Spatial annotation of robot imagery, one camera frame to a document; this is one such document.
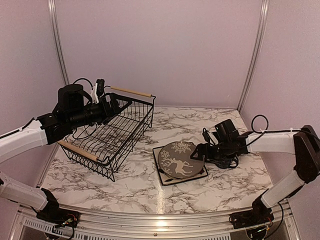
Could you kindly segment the round grey reindeer plate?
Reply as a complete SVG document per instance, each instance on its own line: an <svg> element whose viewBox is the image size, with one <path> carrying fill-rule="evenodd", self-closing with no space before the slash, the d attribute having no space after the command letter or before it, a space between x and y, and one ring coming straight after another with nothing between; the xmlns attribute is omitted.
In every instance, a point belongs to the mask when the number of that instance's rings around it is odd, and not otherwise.
<svg viewBox="0 0 320 240"><path fill-rule="evenodd" d="M175 141L165 145L158 153L158 167L174 179L191 178L199 174L204 168L204 161L192 159L196 150L192 142Z"/></svg>

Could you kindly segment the square floral ceramic plate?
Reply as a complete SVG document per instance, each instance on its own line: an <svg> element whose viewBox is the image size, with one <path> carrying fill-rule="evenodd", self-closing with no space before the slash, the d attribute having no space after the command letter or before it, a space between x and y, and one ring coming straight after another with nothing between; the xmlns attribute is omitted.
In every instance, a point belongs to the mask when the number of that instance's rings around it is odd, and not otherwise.
<svg viewBox="0 0 320 240"><path fill-rule="evenodd" d="M159 155L162 148L163 148L163 146L155 147L152 149L152 154L153 154L153 158L154 158L154 163L155 163L157 175L158 175L159 181L162 186L170 186L170 185L185 183L185 182L189 182L189 181L194 181L194 180L198 180L201 178L205 178L209 175L206 166L204 166L203 169L197 175L192 176L192 177L178 179L178 178L173 178L171 176L167 176L165 173L163 173L163 171L160 169L160 167L158 165L158 155Z"/></svg>

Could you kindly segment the black wire dish rack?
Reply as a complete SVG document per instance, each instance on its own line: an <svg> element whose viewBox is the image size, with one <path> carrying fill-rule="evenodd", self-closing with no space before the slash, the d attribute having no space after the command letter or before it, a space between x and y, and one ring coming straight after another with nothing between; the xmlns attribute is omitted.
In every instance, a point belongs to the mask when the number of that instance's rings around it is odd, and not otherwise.
<svg viewBox="0 0 320 240"><path fill-rule="evenodd" d="M125 158L152 127L156 96L112 86L105 94L129 97L132 104L107 123L79 127L58 144L71 161L113 181Z"/></svg>

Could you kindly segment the dark blue mug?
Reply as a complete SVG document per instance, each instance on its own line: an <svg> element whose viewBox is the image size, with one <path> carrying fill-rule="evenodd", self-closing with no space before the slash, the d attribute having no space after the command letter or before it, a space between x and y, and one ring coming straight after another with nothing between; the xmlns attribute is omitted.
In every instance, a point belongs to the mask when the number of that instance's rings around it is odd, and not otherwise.
<svg viewBox="0 0 320 240"><path fill-rule="evenodd" d="M239 165L239 159L237 156L233 158L219 158L214 159L213 163L220 169L234 169Z"/></svg>

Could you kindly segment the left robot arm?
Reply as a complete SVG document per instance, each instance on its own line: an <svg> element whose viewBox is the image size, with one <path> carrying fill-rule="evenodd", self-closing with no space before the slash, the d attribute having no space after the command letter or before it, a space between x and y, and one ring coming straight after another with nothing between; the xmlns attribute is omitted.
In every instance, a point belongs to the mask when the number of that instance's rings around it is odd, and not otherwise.
<svg viewBox="0 0 320 240"><path fill-rule="evenodd" d="M58 103L51 113L32 118L25 126L0 137L2 163L29 150L51 145L83 126L110 122L132 104L129 97L104 91L104 81L99 79L90 93L81 84L69 84L58 90ZM63 219L63 211L51 192L31 187L0 174L1 198L43 211L53 223Z"/></svg>

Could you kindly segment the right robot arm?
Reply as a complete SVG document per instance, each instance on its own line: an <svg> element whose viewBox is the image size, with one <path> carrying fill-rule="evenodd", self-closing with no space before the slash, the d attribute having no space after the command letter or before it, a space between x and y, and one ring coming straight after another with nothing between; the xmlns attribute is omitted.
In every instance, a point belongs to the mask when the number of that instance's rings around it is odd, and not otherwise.
<svg viewBox="0 0 320 240"><path fill-rule="evenodd" d="M242 134L233 126L218 124L212 133L217 143L207 141L198 144L190 158L211 162L221 168L229 168L231 162L242 155L261 154L266 157L285 157L295 163L271 188L262 193L253 203L247 219L258 224L267 216L267 210L284 199L294 196L306 184L320 174L320 139L310 125L298 129L246 131Z"/></svg>

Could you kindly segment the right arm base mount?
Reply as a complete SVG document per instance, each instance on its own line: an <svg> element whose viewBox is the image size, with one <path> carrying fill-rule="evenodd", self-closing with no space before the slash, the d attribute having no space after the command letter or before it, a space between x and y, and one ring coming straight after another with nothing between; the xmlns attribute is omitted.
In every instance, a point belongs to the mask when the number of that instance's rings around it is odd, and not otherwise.
<svg viewBox="0 0 320 240"><path fill-rule="evenodd" d="M274 219L274 215L270 211L266 214L254 214L252 210L246 210L232 213L228 220L234 229L241 229L268 223Z"/></svg>

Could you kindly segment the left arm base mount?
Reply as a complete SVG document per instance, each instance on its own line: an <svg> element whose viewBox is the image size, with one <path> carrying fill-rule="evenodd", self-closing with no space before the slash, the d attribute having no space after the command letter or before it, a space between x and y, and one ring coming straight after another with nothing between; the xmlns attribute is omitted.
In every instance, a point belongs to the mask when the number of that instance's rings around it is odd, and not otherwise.
<svg viewBox="0 0 320 240"><path fill-rule="evenodd" d="M65 224L67 227L76 228L79 222L80 213L78 211L68 210L59 208L57 210L50 211L38 211L36 217L40 220L56 224L59 227L62 227L62 223L71 219L72 221L68 224Z"/></svg>

